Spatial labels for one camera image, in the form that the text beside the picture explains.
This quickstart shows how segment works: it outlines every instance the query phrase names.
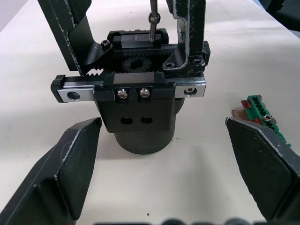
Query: green terminal block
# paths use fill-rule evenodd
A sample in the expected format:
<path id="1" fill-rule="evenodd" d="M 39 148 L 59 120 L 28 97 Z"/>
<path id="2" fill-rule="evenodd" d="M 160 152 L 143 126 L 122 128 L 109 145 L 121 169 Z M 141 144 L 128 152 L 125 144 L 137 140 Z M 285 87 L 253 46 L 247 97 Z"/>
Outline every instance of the green terminal block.
<path id="1" fill-rule="evenodd" d="M 271 128 L 286 143 L 285 137 L 279 132 L 276 120 L 266 109 L 266 105 L 262 101 L 262 96 L 250 95 L 247 100 L 242 100 L 241 103 L 250 121 Z"/>

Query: white surface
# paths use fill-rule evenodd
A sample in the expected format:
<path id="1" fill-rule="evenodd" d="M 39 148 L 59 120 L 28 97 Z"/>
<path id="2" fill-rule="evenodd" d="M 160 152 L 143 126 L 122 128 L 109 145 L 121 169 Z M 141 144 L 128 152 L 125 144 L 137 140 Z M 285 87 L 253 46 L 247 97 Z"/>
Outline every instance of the white surface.
<path id="1" fill-rule="evenodd" d="M 149 11 L 148 0 L 94 1 L 88 19 L 101 41 L 110 30 L 148 29 Z M 163 0 L 159 12 L 159 27 L 167 28 L 176 43 L 176 22 Z M 134 155 L 102 128 L 77 225 L 263 219 L 239 174 L 225 118 L 248 95 L 261 94 L 300 153 L 300 40 L 252 0 L 208 0 L 205 39 L 211 47 L 205 96 L 186 99 L 165 149 Z M 68 71 L 36 0 L 29 0 L 0 33 L 0 49 L 2 210 L 66 128 L 99 114 L 93 102 L 59 104 L 50 92 L 56 75 L 77 73 Z"/>
<path id="2" fill-rule="evenodd" d="M 26 2 L 27 0 L 0 0 L 0 32 Z"/>

